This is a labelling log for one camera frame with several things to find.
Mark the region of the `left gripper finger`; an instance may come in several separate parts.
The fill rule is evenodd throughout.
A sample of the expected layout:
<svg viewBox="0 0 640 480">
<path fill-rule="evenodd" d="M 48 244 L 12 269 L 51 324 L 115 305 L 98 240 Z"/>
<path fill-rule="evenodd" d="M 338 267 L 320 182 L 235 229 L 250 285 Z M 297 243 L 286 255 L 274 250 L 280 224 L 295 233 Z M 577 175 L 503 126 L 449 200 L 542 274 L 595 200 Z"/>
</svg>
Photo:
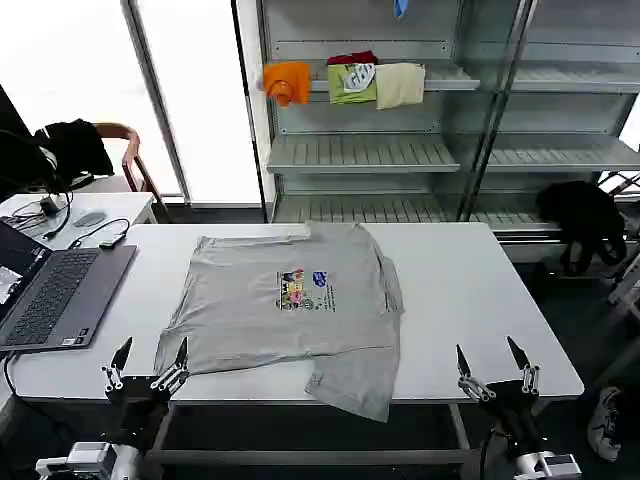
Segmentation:
<svg viewBox="0 0 640 480">
<path fill-rule="evenodd" d="M 116 350 L 111 362 L 101 367 L 104 374 L 104 388 L 106 391 L 120 390 L 123 388 L 123 370 L 129 357 L 133 338 L 129 337 L 125 343 Z"/>
<path fill-rule="evenodd" d="M 150 385 L 156 391 L 177 391 L 189 377 L 188 371 L 188 339 L 180 344 L 174 362 Z"/>
</svg>

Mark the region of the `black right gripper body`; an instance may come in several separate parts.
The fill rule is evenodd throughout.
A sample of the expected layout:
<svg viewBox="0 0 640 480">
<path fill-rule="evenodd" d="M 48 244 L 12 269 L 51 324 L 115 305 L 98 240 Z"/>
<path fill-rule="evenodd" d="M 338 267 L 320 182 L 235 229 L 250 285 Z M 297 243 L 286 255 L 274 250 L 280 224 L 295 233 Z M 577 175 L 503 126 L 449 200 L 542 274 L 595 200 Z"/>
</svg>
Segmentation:
<svg viewBox="0 0 640 480">
<path fill-rule="evenodd" d="M 520 380 L 489 383 L 479 405 L 491 415 L 507 438 L 510 458 L 542 452 L 546 440 L 531 412 L 538 396 L 524 393 Z"/>
</svg>

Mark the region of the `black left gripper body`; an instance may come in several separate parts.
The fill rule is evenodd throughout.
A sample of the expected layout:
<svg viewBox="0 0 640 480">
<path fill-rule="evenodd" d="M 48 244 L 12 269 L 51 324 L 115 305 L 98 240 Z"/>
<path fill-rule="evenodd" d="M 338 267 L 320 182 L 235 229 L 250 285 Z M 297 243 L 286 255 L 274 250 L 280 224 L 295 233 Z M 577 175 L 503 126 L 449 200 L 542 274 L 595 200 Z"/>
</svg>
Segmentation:
<svg viewBox="0 0 640 480">
<path fill-rule="evenodd" d="M 152 388 L 153 376 L 127 376 L 122 387 L 109 387 L 106 397 L 116 412 L 104 439 L 115 445 L 152 445 L 169 410 L 171 394 Z"/>
</svg>

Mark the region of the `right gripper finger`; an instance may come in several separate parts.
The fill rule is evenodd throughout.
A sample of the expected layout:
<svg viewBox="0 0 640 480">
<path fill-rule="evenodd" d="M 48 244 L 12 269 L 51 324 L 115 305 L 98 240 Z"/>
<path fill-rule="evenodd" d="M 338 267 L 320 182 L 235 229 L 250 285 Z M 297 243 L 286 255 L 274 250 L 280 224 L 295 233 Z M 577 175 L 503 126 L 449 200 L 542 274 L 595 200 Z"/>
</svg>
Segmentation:
<svg viewBox="0 0 640 480">
<path fill-rule="evenodd" d="M 526 352 L 511 337 L 507 337 L 507 342 L 513 358 L 522 372 L 522 392 L 524 394 L 539 394 L 540 367 L 530 362 Z"/>
<path fill-rule="evenodd" d="M 456 345 L 456 356 L 459 371 L 459 388 L 476 402 L 488 402 L 494 399 L 496 393 L 472 375 L 467 359 L 459 344 Z"/>
</svg>

